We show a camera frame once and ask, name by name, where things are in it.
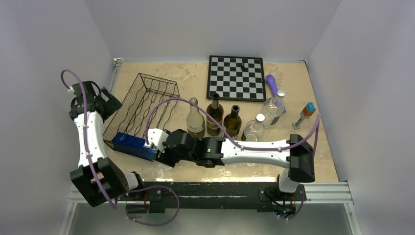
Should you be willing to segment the blue square bottle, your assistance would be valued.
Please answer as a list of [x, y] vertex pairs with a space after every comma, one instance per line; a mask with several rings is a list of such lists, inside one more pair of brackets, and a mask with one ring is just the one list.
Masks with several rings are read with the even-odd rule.
[[122, 152], [140, 159], [154, 161], [157, 150], [145, 146], [145, 139], [118, 132], [112, 139], [114, 151]]

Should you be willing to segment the black wire wine rack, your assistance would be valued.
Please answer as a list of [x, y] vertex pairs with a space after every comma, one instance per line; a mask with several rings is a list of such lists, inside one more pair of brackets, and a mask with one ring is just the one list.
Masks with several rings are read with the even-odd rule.
[[122, 102], [122, 107], [106, 122], [104, 143], [114, 149], [117, 134], [144, 138], [148, 117], [151, 128], [164, 129], [178, 102], [168, 101], [155, 112], [152, 113], [152, 110], [158, 103], [173, 97], [180, 97], [177, 82], [138, 73]]

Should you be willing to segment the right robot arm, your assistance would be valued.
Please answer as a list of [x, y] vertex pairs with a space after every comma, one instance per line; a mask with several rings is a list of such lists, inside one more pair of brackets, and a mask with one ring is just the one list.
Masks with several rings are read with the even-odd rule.
[[300, 183], [315, 181], [314, 149], [298, 134], [281, 141], [235, 141], [220, 137], [196, 138], [178, 129], [173, 132], [150, 129], [147, 140], [158, 151], [155, 160], [170, 167], [180, 161], [198, 166], [239, 163], [275, 165], [284, 169], [275, 185], [276, 196], [287, 199]]

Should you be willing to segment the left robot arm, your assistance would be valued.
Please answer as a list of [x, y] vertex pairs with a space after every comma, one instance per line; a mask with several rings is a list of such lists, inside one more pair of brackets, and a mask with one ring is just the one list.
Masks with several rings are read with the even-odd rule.
[[92, 207], [128, 194], [140, 200], [146, 194], [143, 180], [136, 172], [123, 173], [105, 152], [104, 122], [122, 104], [93, 81], [74, 84], [70, 118], [76, 125], [80, 157], [78, 168], [70, 173], [73, 185]]

